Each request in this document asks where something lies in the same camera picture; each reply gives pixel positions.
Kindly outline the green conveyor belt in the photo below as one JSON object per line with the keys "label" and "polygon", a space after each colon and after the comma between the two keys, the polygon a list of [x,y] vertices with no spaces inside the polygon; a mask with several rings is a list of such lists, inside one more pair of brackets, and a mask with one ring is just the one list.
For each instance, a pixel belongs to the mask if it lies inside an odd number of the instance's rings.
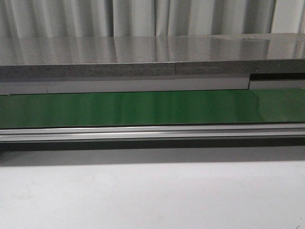
{"label": "green conveyor belt", "polygon": [[304,89],[3,95],[1,128],[305,120]]}

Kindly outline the grey stone counter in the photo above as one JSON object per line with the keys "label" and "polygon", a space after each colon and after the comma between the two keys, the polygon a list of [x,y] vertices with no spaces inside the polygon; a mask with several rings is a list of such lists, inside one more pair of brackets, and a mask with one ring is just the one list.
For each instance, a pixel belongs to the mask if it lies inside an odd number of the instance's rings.
{"label": "grey stone counter", "polygon": [[304,85],[305,36],[297,33],[0,41],[2,95]]}

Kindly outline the white curtain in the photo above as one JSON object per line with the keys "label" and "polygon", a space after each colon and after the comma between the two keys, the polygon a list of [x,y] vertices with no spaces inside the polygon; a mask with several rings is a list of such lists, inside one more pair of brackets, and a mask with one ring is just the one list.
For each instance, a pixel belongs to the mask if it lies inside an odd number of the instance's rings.
{"label": "white curtain", "polygon": [[3,0],[2,38],[304,33],[302,0]]}

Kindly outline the aluminium conveyor frame rail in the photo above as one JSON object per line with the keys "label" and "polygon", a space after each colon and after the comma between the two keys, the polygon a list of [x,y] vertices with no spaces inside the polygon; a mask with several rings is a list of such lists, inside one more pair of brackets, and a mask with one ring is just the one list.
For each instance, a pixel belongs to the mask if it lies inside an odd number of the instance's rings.
{"label": "aluminium conveyor frame rail", "polygon": [[303,137],[304,123],[1,129],[2,143],[230,137]]}

